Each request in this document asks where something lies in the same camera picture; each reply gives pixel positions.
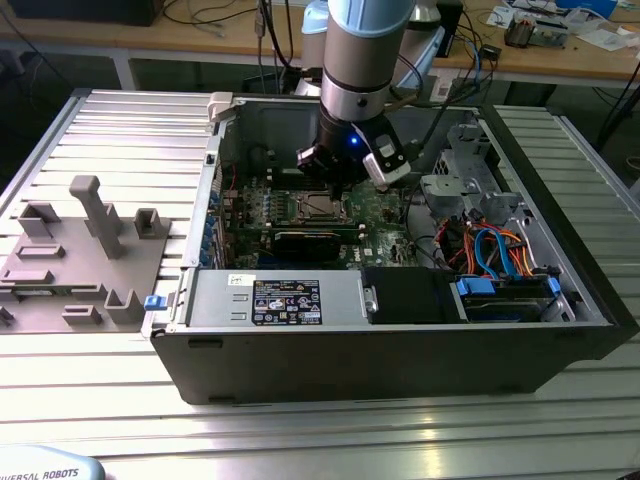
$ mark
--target barcode sticker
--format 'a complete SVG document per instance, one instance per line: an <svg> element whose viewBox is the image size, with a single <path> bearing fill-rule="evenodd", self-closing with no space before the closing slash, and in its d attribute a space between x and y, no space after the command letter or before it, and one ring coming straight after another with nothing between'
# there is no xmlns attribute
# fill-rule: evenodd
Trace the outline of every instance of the barcode sticker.
<svg viewBox="0 0 640 480"><path fill-rule="evenodd" d="M246 273L232 273L229 275L229 286L252 287L255 280L255 275L247 275Z"/></svg>

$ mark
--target aluminum extrusion table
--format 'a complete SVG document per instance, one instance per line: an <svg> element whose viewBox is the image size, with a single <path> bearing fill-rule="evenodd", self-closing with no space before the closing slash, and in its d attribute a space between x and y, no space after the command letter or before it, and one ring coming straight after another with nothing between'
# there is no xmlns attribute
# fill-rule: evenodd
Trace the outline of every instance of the aluminum extrusion table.
<svg viewBox="0 0 640 480"><path fill-rule="evenodd" d="M72 98L0 198L0 255L21 232L24 202L84 215L67 185L96 174L122 215L151 206L172 218L156 291L175 288L208 98ZM556 172L571 183L570 172ZM638 316L640 252L616 258L619 278L636 279L625 298ZM202 407L180 399L138 334L0 335L0 443L95 456L118 480L610 480L640 469L639 347L636 337L602 361L575 364L534 395Z"/></svg>

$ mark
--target wooden desk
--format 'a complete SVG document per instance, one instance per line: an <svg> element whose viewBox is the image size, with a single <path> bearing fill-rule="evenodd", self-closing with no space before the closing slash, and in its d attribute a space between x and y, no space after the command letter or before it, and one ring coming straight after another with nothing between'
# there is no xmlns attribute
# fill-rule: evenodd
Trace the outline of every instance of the wooden desk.
<svg viewBox="0 0 640 480"><path fill-rule="evenodd" d="M77 55L96 55L112 58L123 89L135 89L135 76L129 61L133 58L182 60L213 63L257 63L257 40L254 15L247 13L223 22L224 38L203 32L190 25L180 25L159 16L151 27L131 27L52 20L23 20L13 17L16 27L43 52ZM504 44L504 30L487 26L484 21L499 0L468 0L469 17L483 41L502 48L495 78L506 81L572 84L584 86L620 87L628 80L637 61L634 51L622 49L607 52L578 38L571 37L564 49L529 47L517 49ZM211 6L211 0L193 0L195 9ZM227 7L206 15L223 17L253 8L253 0L238 0ZM171 15L188 20L186 2L171 7ZM303 9L292 7L294 57L299 58L302 47ZM612 18L617 22L640 21L640 12L618 10ZM288 53L286 16L283 7L274 7L274 23L280 46ZM25 45L11 28L0 19L0 49L24 50ZM263 54L271 55L269 35L264 39ZM454 42L449 58L438 58L432 74L456 78L464 75L471 65L462 42Z"/></svg>
<svg viewBox="0 0 640 480"><path fill-rule="evenodd" d="M471 8L468 15L474 28L482 37L483 42L502 49L495 78L517 80L519 76L536 76L536 83L568 83L579 81L586 84L598 80L628 81L638 60L635 50L624 48L616 52L608 52L595 45L591 45L575 36L571 36L565 48L548 48L529 46L526 49L513 48L505 45L505 30L491 27L484 22L489 17L491 9L500 4L496 0L474 0L467 2ZM640 12L627 12L622 9L614 12L612 20L615 22L640 21ZM461 24L468 26L462 18ZM449 58L437 58L436 68L461 68L465 72L471 65L469 56L464 51L463 42L456 41Z"/></svg>
<svg viewBox="0 0 640 480"><path fill-rule="evenodd" d="M258 45L254 32L253 13L225 20L220 30L224 37L181 25L159 15L151 27L69 22L60 20L25 20L16 18L13 11L0 0L0 5L11 17L14 25L44 53L104 56L113 60L121 87L136 90L135 75L130 60L134 58L176 60L204 63L257 64ZM194 9L211 6L211 0L193 0ZM238 0L233 6L202 15L202 18L220 18L255 8L254 0ZM291 7L293 26L294 63L302 48L302 15L304 9ZM171 7L174 18L188 21L186 2ZM274 26L285 55L289 54L286 11L274 6ZM25 50L28 46L0 18L0 50ZM271 58L269 35L264 38L262 51Z"/></svg>

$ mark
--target blue latch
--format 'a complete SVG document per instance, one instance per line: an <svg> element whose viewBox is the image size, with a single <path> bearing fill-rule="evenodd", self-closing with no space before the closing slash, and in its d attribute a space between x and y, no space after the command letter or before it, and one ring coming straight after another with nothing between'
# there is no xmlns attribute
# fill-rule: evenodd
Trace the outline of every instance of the blue latch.
<svg viewBox="0 0 640 480"><path fill-rule="evenodd" d="M560 282L558 282L557 278L551 277L548 282L549 288L551 288L551 293L553 293L554 297L557 297L562 293L562 287L560 286Z"/></svg>
<svg viewBox="0 0 640 480"><path fill-rule="evenodd" d="M144 309L147 312L158 312L166 310L167 308L167 297L163 297L161 295L147 295L147 298L144 299Z"/></svg>
<svg viewBox="0 0 640 480"><path fill-rule="evenodd" d="M495 295L496 289L490 278L462 277L456 282L461 297L465 295Z"/></svg>

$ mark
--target warning label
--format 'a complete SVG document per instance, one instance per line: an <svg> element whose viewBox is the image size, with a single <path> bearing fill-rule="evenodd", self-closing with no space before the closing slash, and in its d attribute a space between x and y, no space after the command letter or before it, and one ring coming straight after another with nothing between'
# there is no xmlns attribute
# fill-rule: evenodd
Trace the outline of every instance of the warning label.
<svg viewBox="0 0 640 480"><path fill-rule="evenodd" d="M255 325L322 325L318 280L256 280L253 283Z"/></svg>

